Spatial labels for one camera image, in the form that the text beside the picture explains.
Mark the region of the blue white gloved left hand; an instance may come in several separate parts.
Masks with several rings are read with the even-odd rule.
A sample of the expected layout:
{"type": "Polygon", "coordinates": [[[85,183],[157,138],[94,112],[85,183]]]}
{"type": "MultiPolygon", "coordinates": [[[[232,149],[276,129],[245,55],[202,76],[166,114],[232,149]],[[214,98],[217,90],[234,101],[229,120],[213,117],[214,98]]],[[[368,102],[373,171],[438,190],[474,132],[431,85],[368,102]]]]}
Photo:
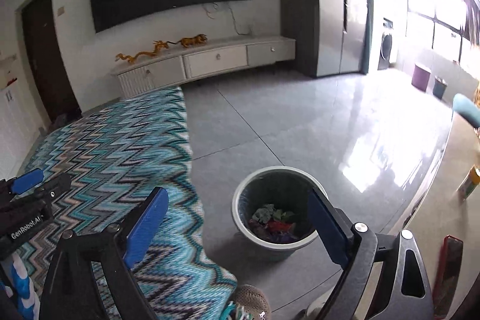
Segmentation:
{"type": "Polygon", "coordinates": [[[1,291],[7,303],[13,305],[13,314],[22,319],[39,319],[41,303],[32,280],[17,252],[1,261],[1,291]]]}

